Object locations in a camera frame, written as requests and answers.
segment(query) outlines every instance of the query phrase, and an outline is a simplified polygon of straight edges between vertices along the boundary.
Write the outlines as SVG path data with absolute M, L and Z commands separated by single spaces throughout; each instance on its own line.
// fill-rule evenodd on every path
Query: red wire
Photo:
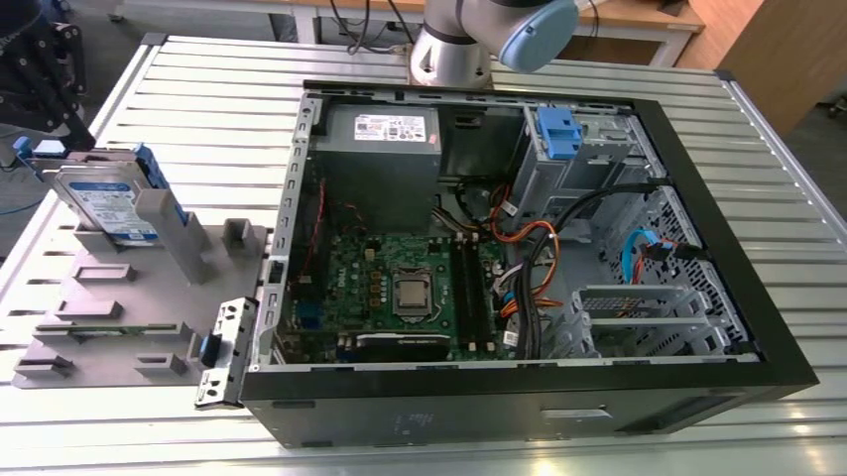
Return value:
M 317 206 L 317 221 L 314 222 L 314 229 L 312 230 L 312 238 L 308 240 L 308 251 L 305 252 L 305 262 L 302 263 L 302 269 L 300 270 L 300 276 L 297 281 L 302 277 L 302 274 L 308 270 L 308 264 L 312 261 L 312 253 L 314 251 L 314 242 L 317 241 L 317 230 L 320 229 L 320 223 L 322 222 L 322 209 L 326 198 L 326 180 L 320 181 L 320 205 Z

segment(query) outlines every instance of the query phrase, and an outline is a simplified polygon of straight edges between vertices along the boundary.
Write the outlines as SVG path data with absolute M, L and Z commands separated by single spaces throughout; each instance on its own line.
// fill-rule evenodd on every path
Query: blue drive bracket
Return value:
M 570 109 L 538 107 L 538 131 L 550 160 L 569 161 L 582 145 L 582 126 L 573 119 Z

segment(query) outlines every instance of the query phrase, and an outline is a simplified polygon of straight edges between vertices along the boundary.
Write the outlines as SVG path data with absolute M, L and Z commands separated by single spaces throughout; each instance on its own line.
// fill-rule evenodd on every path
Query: white sticker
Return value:
M 508 216 L 514 216 L 517 214 L 517 207 L 512 205 L 512 202 L 508 200 L 502 200 L 502 211 L 508 213 Z
M 105 233 L 137 244 L 158 237 L 153 226 L 134 213 L 134 193 L 126 183 L 72 181 L 69 186 L 77 203 Z
M 422 116 L 356 116 L 357 141 L 425 142 Z
M 517 332 L 506 330 L 502 332 L 502 344 L 509 347 L 517 347 Z

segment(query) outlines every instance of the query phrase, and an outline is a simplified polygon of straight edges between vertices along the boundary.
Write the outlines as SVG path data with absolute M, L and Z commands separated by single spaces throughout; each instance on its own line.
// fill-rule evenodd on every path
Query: blue cable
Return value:
M 622 242 L 622 251 L 620 252 L 620 272 L 622 273 L 622 282 L 629 283 L 632 281 L 632 254 L 630 250 L 634 246 L 634 240 L 638 236 L 642 236 L 646 240 L 646 244 L 654 245 L 660 243 L 658 236 L 654 231 L 644 230 L 642 228 L 636 228 L 629 233 L 629 236 L 625 237 L 625 241 Z
M 2 215 L 10 215 L 12 213 L 17 213 L 18 211 L 24 211 L 28 210 L 29 208 L 32 208 L 33 206 L 38 206 L 38 204 L 41 204 L 41 200 L 36 201 L 34 203 L 30 203 L 26 206 L 21 206 L 20 208 L 14 208 L 12 210 L 8 211 L 0 211 L 0 216 Z

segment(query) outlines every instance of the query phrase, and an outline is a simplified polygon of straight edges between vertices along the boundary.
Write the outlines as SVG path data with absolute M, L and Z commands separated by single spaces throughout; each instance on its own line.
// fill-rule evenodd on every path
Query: metal slatted table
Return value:
M 272 227 L 306 78 L 400 84 L 405 68 L 398 57 L 350 58 L 336 47 L 170 37 L 134 54 L 92 125 L 97 144 L 146 143 L 204 223 L 237 216 Z M 660 101 L 820 385 L 670 435 L 302 452 L 281 449 L 246 411 L 194 412 L 193 388 L 20 391 L 12 367 L 80 247 L 74 216 L 50 193 L 0 269 L 0 469 L 847 472 L 847 227 L 737 86 L 706 71 L 561 61 L 532 75 L 494 66 L 493 82 Z

